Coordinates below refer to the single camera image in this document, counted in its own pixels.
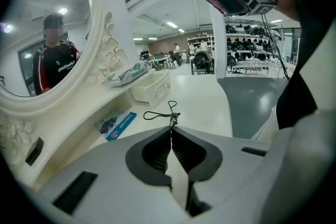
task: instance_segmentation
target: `drawer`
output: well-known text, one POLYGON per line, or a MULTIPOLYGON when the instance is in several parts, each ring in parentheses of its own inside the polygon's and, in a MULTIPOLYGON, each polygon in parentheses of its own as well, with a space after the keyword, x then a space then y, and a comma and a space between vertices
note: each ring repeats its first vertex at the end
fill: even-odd
POLYGON ((134 100, 146 102, 153 109, 159 105, 170 91, 168 71, 164 74, 151 74, 130 89, 134 100))

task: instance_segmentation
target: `black clip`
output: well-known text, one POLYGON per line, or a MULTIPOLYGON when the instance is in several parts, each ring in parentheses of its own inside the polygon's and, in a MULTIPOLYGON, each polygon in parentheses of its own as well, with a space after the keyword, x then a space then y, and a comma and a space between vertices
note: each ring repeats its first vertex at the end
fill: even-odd
POLYGON ((150 121, 150 120, 153 120, 154 118, 157 118, 157 117, 165 117, 165 118, 170 117, 169 126, 174 127, 175 125, 177 125, 177 117, 180 116, 181 114, 173 112, 173 107, 177 105, 176 101, 168 101, 168 105, 169 105, 170 111, 172 112, 171 114, 162 114, 162 113, 156 113, 156 112, 152 112, 152 111, 146 111, 145 113, 143 113, 143 118, 147 121, 150 121), (156 114, 156 116, 154 116, 152 118, 145 118, 145 115, 147 113, 156 114))

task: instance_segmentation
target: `white vanity table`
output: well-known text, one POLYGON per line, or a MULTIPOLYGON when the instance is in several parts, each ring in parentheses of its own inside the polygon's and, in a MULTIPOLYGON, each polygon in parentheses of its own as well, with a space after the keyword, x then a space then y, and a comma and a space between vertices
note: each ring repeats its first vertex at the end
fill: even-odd
POLYGON ((112 14, 102 8, 101 0, 89 2, 92 25, 88 43, 69 75, 36 97, 19 97, 0 87, 1 146, 20 182, 38 189, 62 167, 107 142, 94 124, 113 109, 137 114, 120 139, 167 126, 168 118, 146 121, 143 113, 153 107, 155 112, 169 113, 169 100, 177 102, 174 111, 181 113, 179 126, 232 136, 228 100, 214 75, 174 77, 167 87, 168 73, 152 76, 155 71, 151 70, 127 85, 109 87, 107 76, 130 63, 113 38, 112 14), (139 85, 146 90, 135 97, 139 85), (29 166, 25 159, 39 137, 44 141, 42 151, 29 166))

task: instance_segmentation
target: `gray floor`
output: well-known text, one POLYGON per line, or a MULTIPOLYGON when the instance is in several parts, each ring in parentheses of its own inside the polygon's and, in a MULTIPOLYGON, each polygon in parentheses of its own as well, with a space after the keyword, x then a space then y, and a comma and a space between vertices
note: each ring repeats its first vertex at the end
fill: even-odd
POLYGON ((229 101, 234 137, 251 139, 268 119, 287 82, 244 77, 218 80, 229 101))

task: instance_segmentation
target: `ceiling light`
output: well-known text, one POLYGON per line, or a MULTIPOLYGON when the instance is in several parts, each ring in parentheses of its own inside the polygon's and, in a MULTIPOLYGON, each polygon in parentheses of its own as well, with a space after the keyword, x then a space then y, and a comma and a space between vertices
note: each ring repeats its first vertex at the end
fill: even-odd
POLYGON ((177 25, 172 22, 167 22, 167 24, 173 28, 177 28, 177 25))
POLYGON ((68 12, 68 9, 67 8, 60 8, 59 10, 58 10, 58 13, 61 13, 62 15, 64 15, 65 13, 67 13, 68 12))
POLYGON ((14 29, 14 27, 12 25, 5 24, 2 28, 2 31, 8 34, 8 33, 12 32, 13 29, 14 29))

